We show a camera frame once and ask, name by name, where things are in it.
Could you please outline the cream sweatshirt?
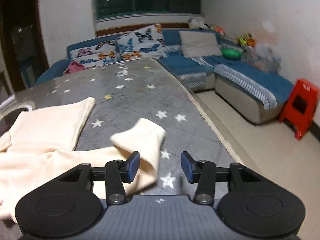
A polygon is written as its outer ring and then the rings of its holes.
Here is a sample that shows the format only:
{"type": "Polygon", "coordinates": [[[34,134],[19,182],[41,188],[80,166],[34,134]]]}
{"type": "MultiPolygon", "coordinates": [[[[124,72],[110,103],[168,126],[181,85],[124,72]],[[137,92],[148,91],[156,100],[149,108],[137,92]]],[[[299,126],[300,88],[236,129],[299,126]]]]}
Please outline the cream sweatshirt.
{"type": "Polygon", "coordinates": [[[1,136],[1,220],[15,220],[15,207],[22,197],[81,163],[104,166],[138,151],[140,167],[134,181],[124,185],[126,194],[156,182],[165,130],[148,119],[140,118],[131,129],[112,135],[110,147],[75,149],[94,104],[89,97],[22,112],[1,136]]]}

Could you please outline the grey star tablecloth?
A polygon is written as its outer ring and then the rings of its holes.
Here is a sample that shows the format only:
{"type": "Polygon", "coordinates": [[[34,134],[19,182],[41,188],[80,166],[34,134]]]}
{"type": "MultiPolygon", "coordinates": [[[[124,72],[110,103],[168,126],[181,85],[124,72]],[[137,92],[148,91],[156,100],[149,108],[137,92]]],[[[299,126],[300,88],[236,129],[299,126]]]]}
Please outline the grey star tablecloth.
{"type": "Polygon", "coordinates": [[[192,203],[180,153],[228,165],[227,145],[185,87],[157,61],[143,59],[62,76],[17,93],[36,109],[95,98],[76,142],[77,157],[92,149],[130,145],[140,153],[143,174],[154,176],[123,206],[105,210],[82,239],[233,239],[235,234],[207,206],[192,203]]]}

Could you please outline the blue corner sofa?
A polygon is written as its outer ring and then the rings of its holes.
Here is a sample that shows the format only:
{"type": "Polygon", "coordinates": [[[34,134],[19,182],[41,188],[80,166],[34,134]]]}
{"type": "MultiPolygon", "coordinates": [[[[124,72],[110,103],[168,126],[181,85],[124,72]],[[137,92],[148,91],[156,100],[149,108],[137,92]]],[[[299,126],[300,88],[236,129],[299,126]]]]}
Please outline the blue corner sofa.
{"type": "MultiPolygon", "coordinates": [[[[214,90],[235,108],[247,121],[263,124],[276,118],[293,90],[293,84],[284,77],[265,73],[241,60],[221,56],[184,57],[181,52],[180,31],[214,33],[220,49],[230,48],[221,36],[210,30],[162,29],[168,56],[158,60],[171,74],[176,75],[193,91],[214,90]]],[[[37,80],[37,84],[63,75],[72,62],[70,51],[90,47],[103,41],[115,41],[120,35],[94,38],[70,45],[67,57],[57,61],[37,80]]]]}

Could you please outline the pink crumpled garment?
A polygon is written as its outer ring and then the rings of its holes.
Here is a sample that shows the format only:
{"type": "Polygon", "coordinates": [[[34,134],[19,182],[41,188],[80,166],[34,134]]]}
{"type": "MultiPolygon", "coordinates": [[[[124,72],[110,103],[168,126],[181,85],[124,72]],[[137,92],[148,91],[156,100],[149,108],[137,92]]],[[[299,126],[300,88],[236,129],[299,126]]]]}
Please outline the pink crumpled garment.
{"type": "Polygon", "coordinates": [[[85,70],[86,67],[76,61],[72,61],[64,70],[63,75],[73,74],[85,70]]]}

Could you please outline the red plastic stool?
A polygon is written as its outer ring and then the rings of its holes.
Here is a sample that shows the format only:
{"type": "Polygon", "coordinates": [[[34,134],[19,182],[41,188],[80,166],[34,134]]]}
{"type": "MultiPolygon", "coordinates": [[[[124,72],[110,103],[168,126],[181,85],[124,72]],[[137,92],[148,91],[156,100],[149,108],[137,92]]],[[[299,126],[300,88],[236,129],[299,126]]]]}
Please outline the red plastic stool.
{"type": "Polygon", "coordinates": [[[319,103],[319,88],[307,79],[298,79],[281,110],[278,121],[288,121],[295,128],[295,138],[300,140],[310,128],[319,103]]]}

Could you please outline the left butterfly pillow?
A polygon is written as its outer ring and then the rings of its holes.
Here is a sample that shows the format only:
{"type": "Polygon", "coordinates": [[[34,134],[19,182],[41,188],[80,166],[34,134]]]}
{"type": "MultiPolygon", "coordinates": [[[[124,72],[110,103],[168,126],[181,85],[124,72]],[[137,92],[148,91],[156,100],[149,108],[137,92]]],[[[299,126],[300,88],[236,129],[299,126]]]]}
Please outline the left butterfly pillow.
{"type": "Polygon", "coordinates": [[[99,67],[121,60],[115,41],[103,41],[90,47],[82,47],[70,51],[71,60],[85,68],[99,67]]]}

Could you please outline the butterfly pillow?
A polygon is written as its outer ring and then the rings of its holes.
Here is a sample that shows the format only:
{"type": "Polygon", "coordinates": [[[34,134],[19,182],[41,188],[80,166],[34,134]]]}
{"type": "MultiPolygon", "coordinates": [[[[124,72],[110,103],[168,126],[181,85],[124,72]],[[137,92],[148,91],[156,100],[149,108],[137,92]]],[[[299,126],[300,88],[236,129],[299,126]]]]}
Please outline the butterfly pillow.
{"type": "Polygon", "coordinates": [[[99,67],[121,60],[115,41],[103,41],[90,47],[82,47],[70,51],[71,60],[85,68],[99,67]]]}
{"type": "Polygon", "coordinates": [[[116,43],[123,60],[161,59],[168,56],[160,23],[121,35],[116,39],[116,43]]]}

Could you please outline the black round induction cooktop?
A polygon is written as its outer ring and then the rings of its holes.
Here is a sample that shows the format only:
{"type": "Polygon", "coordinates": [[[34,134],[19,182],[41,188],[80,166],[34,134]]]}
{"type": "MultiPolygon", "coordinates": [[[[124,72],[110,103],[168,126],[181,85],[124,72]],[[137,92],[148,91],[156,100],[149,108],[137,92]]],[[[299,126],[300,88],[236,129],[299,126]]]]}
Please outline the black round induction cooktop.
{"type": "Polygon", "coordinates": [[[27,108],[18,108],[10,113],[6,114],[4,117],[1,118],[0,121],[0,136],[2,136],[5,132],[7,132],[11,126],[16,121],[17,117],[21,112],[27,112],[27,108]]]}

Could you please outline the green round toy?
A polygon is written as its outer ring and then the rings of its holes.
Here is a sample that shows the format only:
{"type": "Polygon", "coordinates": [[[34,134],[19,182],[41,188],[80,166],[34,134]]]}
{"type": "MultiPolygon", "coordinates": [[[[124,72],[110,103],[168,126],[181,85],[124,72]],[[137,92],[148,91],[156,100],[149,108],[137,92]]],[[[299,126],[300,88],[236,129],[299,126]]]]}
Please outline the green round toy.
{"type": "Polygon", "coordinates": [[[222,56],[228,60],[240,60],[243,54],[242,50],[233,49],[233,48],[222,48],[222,56]]]}

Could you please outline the grey plain cushion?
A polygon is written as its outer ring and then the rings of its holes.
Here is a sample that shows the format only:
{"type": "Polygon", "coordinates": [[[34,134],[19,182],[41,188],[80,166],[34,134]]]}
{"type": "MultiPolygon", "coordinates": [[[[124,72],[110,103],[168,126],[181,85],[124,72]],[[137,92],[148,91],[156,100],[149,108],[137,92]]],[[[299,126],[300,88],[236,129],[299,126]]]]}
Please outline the grey plain cushion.
{"type": "Polygon", "coordinates": [[[184,57],[221,56],[216,35],[208,32],[180,31],[181,52],[184,57]]]}

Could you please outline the pile of colourful toys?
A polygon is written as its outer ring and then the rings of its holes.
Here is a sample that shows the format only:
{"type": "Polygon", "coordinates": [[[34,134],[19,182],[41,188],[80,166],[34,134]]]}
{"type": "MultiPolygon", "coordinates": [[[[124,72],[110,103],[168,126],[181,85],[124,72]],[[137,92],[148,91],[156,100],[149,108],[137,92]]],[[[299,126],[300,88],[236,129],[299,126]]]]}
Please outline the pile of colourful toys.
{"type": "Polygon", "coordinates": [[[242,48],[241,60],[265,73],[277,74],[280,70],[281,57],[271,47],[258,43],[252,34],[244,33],[234,39],[242,48]]]}

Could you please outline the right butterfly pillow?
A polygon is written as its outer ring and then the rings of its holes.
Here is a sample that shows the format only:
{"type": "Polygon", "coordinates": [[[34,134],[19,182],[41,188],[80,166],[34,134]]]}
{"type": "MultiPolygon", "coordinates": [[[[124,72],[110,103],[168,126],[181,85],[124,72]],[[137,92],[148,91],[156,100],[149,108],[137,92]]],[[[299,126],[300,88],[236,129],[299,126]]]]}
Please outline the right butterfly pillow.
{"type": "Polygon", "coordinates": [[[168,56],[160,23],[121,35],[116,39],[116,43],[123,60],[161,59],[168,56]]]}

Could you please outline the black white plush toy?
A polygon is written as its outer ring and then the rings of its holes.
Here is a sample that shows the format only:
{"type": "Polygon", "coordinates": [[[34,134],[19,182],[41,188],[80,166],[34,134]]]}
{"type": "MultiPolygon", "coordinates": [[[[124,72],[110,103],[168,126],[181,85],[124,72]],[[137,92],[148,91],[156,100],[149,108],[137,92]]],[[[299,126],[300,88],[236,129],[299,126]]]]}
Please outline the black white plush toy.
{"type": "Polygon", "coordinates": [[[202,23],[195,18],[189,18],[188,20],[188,26],[190,29],[198,29],[198,30],[208,30],[209,27],[207,24],[202,23]]]}

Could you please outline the dark wooden door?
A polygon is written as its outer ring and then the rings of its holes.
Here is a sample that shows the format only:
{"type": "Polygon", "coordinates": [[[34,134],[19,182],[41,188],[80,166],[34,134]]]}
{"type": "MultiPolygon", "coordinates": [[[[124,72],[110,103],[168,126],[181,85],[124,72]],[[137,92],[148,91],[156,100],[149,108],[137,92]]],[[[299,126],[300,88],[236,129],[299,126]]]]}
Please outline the dark wooden door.
{"type": "Polygon", "coordinates": [[[1,49],[15,92],[32,87],[49,68],[39,0],[1,0],[1,49]]]}

